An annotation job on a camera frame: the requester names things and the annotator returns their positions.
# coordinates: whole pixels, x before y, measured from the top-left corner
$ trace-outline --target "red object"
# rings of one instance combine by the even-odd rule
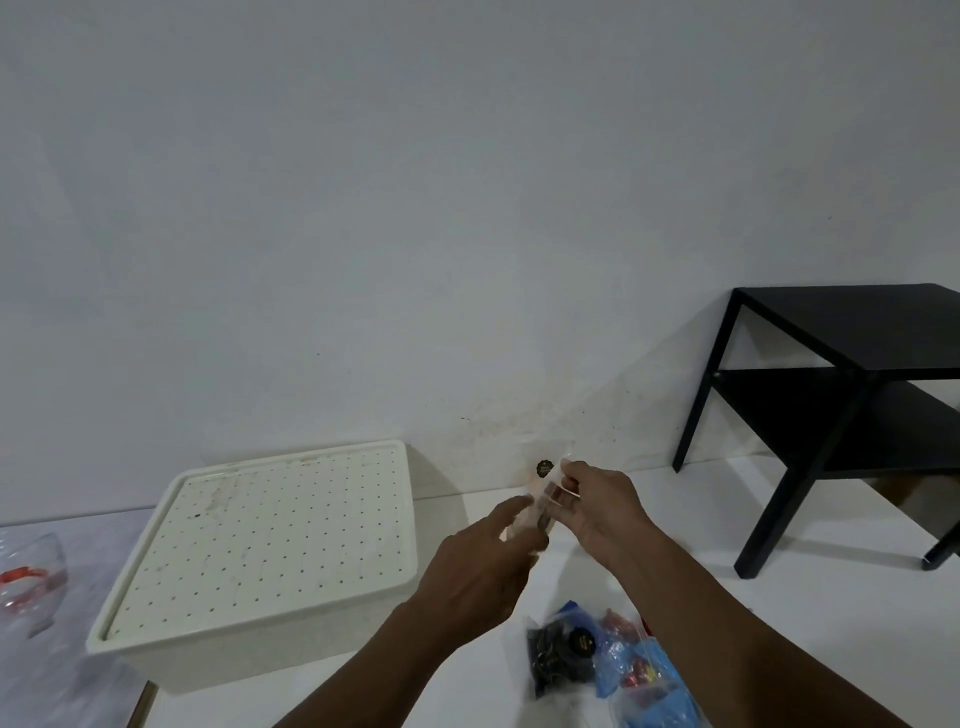
[[[17,567],[16,569],[10,569],[9,571],[0,573],[0,584],[10,584],[12,581],[16,581],[17,579],[25,579],[28,576],[33,576],[37,579],[45,579],[47,577],[47,569],[34,569],[32,567]]]
[[[623,676],[620,686],[623,688],[635,688],[638,685],[646,685],[650,682],[650,666],[642,657],[634,657],[634,663],[630,667],[630,672]]]
[[[636,625],[626,617],[618,615],[613,609],[607,610],[607,614],[600,620],[600,624],[625,643],[636,644],[640,641],[640,630],[636,628]]]

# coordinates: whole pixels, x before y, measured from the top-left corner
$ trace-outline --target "hand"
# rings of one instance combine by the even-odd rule
[[[546,534],[525,528],[509,541],[500,534],[533,499],[504,500],[484,519],[447,536],[407,602],[431,628],[439,629],[450,651],[505,621],[527,584]]]
[[[605,471],[578,460],[561,462],[559,493],[546,504],[546,512],[577,537],[580,546],[607,570],[638,528],[656,528],[636,495],[633,482],[619,471]]]

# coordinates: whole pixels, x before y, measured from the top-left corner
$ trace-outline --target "right hand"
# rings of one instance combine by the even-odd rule
[[[601,566],[612,570],[638,529],[656,527],[624,473],[594,468],[582,460],[564,460],[561,468],[561,484],[580,497],[560,493],[547,503],[546,512],[569,528]]]

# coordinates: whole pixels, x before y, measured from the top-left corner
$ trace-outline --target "side table top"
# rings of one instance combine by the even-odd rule
[[[935,283],[738,288],[833,364],[892,378],[960,377],[960,293]]]

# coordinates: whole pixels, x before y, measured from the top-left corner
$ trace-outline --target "black side table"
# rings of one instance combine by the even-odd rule
[[[832,367],[721,370],[745,305]],[[680,438],[684,464],[716,389],[786,465],[733,566],[753,578],[815,480],[960,473],[960,412],[906,381],[960,378],[960,293],[933,283],[734,288]],[[960,523],[924,558],[935,569],[960,546]]]

